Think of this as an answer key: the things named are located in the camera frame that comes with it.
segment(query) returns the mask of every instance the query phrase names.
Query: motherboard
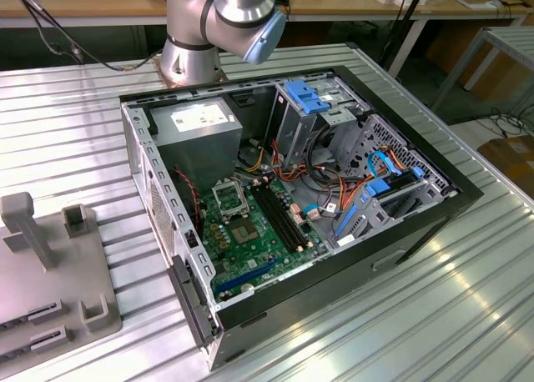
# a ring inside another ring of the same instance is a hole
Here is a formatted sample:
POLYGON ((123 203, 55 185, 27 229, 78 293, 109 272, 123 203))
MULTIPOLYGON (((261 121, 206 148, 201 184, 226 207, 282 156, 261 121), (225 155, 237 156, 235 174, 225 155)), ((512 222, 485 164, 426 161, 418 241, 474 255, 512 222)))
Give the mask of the motherboard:
POLYGON ((312 264, 328 253, 277 178, 245 186, 236 179, 225 182, 222 189, 214 188, 202 198, 202 243, 215 267, 211 287, 217 301, 312 264), (241 210, 228 218, 231 206, 241 210))

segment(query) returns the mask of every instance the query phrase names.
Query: open computer tower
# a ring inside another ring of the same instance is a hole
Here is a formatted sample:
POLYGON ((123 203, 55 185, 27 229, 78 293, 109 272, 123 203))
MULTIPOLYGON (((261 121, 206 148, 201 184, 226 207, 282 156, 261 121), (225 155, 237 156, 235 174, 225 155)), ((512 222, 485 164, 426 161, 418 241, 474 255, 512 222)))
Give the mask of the open computer tower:
POLYGON ((210 368, 414 255, 481 191, 345 67, 121 98, 210 368))

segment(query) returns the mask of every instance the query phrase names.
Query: gray plastic holder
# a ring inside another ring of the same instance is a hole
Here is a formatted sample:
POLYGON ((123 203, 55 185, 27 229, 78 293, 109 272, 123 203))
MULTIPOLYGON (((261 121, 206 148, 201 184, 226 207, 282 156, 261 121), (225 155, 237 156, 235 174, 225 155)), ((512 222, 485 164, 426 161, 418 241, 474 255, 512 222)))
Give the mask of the gray plastic holder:
POLYGON ((33 219, 28 193, 0 198, 0 379, 120 329, 95 212, 33 219))

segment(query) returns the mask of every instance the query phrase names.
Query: workbench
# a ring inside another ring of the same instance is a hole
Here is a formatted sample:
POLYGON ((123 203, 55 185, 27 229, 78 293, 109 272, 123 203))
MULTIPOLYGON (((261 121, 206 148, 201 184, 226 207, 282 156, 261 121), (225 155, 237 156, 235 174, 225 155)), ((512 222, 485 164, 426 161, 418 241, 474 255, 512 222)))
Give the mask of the workbench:
POLYGON ((36 216, 96 211, 123 328, 13 377, 42 380, 515 380, 534 374, 534 203, 364 53, 276 50, 230 79, 345 65, 484 192, 418 255, 210 374, 130 178, 118 95, 163 87, 154 65, 0 73, 0 194, 36 216))
MULTIPOLYGON (((481 65, 481 68, 484 68, 484 70, 486 70, 489 62, 492 61, 499 52, 503 52, 534 72, 533 26, 523 26, 519 28, 482 28, 471 42, 469 48, 458 60, 458 63, 449 73, 445 81, 441 84, 440 90, 438 91, 434 102, 431 104, 431 109, 433 111, 436 111, 439 108, 447 94, 451 91, 456 80, 460 77, 461 73, 466 69, 467 65, 469 65, 469 62, 473 59, 478 49, 485 42, 491 44, 493 49, 485 60, 485 62, 488 63, 483 63, 481 65)), ((512 112, 515 115, 518 115, 532 95, 534 95, 534 91, 528 89, 521 98, 516 100, 512 112)))
MULTIPOLYGON (((40 0, 65 27, 164 25, 165 0, 40 0)), ((291 0, 290 22, 391 21, 399 7, 376 0, 291 0)), ((419 6, 413 23, 389 72, 397 76, 411 49, 430 20, 511 19, 512 26, 523 23, 531 9, 513 6, 471 10, 455 0, 419 6)), ((33 20, 17 0, 0 0, 0 28, 33 28, 33 20)))

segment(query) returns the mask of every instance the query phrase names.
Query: gray robot fixture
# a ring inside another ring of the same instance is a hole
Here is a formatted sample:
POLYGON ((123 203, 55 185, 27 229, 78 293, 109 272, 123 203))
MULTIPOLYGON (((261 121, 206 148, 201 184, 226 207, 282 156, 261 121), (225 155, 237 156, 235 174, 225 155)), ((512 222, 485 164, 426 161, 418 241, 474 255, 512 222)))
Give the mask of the gray robot fixture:
POLYGON ((167 0, 161 73, 173 85, 221 76, 217 47, 249 63, 264 62, 284 31, 275 0, 167 0))

